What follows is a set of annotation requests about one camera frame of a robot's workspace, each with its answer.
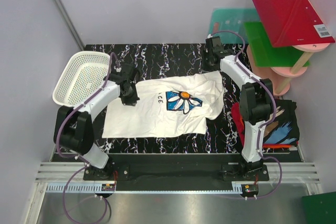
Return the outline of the white daisy print t-shirt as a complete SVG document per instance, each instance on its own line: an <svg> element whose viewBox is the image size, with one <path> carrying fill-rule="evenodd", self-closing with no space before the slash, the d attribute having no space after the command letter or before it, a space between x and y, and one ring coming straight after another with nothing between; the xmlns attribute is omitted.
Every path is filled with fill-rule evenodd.
<svg viewBox="0 0 336 224"><path fill-rule="evenodd" d="M104 138L205 134L206 121L216 119L224 107L219 71L140 81L136 90L140 99L135 106L119 98L109 103Z"/></svg>

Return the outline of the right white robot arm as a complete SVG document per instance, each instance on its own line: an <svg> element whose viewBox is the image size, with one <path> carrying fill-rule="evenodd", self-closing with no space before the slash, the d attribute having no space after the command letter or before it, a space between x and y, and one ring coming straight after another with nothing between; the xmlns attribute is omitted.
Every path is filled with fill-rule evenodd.
<svg viewBox="0 0 336 224"><path fill-rule="evenodd" d="M205 40L202 67L206 71L227 74L240 89L239 112L245 123L245 133L236 173L244 176L261 170L265 128L276 116L272 81L252 73L237 55L224 49L218 36L209 35Z"/></svg>

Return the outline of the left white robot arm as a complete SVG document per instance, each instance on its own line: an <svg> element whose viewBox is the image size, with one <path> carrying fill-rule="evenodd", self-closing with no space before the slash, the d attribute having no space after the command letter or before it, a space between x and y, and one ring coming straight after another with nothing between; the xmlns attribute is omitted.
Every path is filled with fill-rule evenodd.
<svg viewBox="0 0 336 224"><path fill-rule="evenodd" d="M102 86L84 101L73 106L61 106L54 132L57 150L63 147L85 163L111 173L112 159L94 143L93 122L115 99L120 99L123 105L135 106L140 99L135 86L139 80L140 73L136 67L122 64L120 71L109 70Z"/></svg>

